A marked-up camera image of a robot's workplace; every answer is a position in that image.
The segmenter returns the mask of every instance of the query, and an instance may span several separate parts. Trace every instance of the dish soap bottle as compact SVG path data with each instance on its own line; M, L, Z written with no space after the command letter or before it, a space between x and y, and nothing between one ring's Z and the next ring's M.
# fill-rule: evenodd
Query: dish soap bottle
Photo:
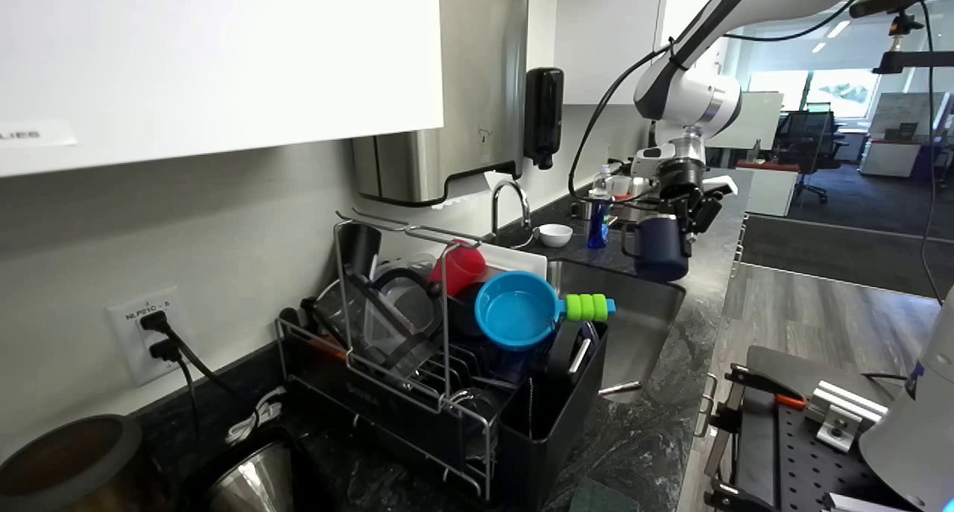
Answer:
M593 203L590 214L590 234L587 236L587 247L591 250L602 250L610 240L610 201L613 199L613 176L610 175L610 166L603 165L600 172L593 178L593 188L590 190L590 199Z

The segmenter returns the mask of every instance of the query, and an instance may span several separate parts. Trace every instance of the cabinet label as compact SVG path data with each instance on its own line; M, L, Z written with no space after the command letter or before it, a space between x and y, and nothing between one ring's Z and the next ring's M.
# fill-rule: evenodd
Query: cabinet label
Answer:
M55 148L76 145L67 121L0 121L0 148Z

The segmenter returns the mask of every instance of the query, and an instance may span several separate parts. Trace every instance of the electrical outlet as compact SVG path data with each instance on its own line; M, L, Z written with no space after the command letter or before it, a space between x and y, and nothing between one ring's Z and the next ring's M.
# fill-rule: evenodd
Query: electrical outlet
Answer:
M178 368L176 363L154 359L149 355L149 346L160 342L166 335L143 329L139 325L139 319L156 311L166 312L174 331L195 351L194 335L186 319L182 300L178 296L178 287L164 288L162 291L106 308L136 386L145 385Z

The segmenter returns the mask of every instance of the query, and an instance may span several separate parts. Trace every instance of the dish rack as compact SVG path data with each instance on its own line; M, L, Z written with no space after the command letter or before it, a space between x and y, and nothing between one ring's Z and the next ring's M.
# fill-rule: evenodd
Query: dish rack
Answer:
M347 224L366 224L385 233L403 233L443 244L437 264L444 279L444 258L450 251L477 248L484 243L478 236L358 210L354 217L336 214L341 218L334 227L339 279L345 279L340 233ZM436 462L443 468L444 481L456 475L485 505L493 497L499 501L495 494L505 493L511 501L539 508L597 396L606 356L606 328L598 325L600 342L590 350L592 355L587 357L579 380L568 390L535 382L532 377L510 383L487 370L487 365L481 368L481 359L486 363L486 357L479 347L450 342L446 287L440 285L443 331L436 343L440 353L423 362L414 376L401 376L356 352L352 339L358 333L351 331L349 305L343 305L346 347L276 319L285 379L354 413L354 425L366 420L386 436ZM348 302L347 284L338 283L338 289L341 301ZM464 369L476 369L470 379L497 392L501 401L495 413L478 413L464 405L462 391L455 390L462 383L457 370Z

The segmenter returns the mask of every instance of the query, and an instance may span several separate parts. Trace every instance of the stainless steel sink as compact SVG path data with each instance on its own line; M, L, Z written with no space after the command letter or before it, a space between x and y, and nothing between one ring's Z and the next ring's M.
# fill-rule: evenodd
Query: stainless steel sink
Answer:
M606 294L616 301L616 314L607 320L609 342L603 385L638 379L653 373L685 291L619 271L568 260L552 261L546 281L557 294ZM631 402L639 392L611 394L607 399Z

